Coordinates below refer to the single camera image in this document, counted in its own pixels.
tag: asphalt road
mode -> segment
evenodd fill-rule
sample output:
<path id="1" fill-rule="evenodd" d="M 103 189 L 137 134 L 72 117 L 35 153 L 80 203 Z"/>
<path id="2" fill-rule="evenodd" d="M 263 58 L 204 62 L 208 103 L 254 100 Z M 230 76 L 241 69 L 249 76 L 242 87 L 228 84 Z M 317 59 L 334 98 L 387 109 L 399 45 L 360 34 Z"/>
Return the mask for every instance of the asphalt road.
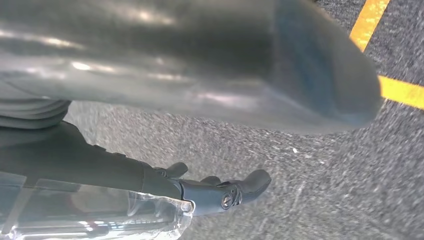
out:
<path id="1" fill-rule="evenodd" d="M 365 0 L 318 0 L 349 31 Z M 424 86 L 424 1 L 392 0 L 365 50 L 378 73 Z M 424 239 L 424 111 L 387 101 L 367 129 L 300 136 L 101 103 L 66 118 L 90 143 L 188 177 L 273 177 L 256 203 L 194 218 L 184 240 Z"/>

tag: yellow road line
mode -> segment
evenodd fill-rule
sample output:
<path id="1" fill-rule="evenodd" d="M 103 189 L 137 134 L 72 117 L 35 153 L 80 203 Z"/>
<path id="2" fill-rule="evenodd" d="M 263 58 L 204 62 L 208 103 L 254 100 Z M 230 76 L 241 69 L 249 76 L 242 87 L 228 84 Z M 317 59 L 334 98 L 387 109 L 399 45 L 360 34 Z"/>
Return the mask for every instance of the yellow road line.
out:
<path id="1" fill-rule="evenodd" d="M 379 76 L 384 98 L 424 110 L 424 87 Z"/>
<path id="2" fill-rule="evenodd" d="M 350 39 L 363 52 L 370 42 L 390 0 L 367 0 L 350 32 Z"/>
<path id="3" fill-rule="evenodd" d="M 350 33 L 350 39 L 363 52 L 370 42 L 390 0 L 366 0 Z M 424 87 L 379 76 L 381 95 L 392 101 L 424 110 Z"/>

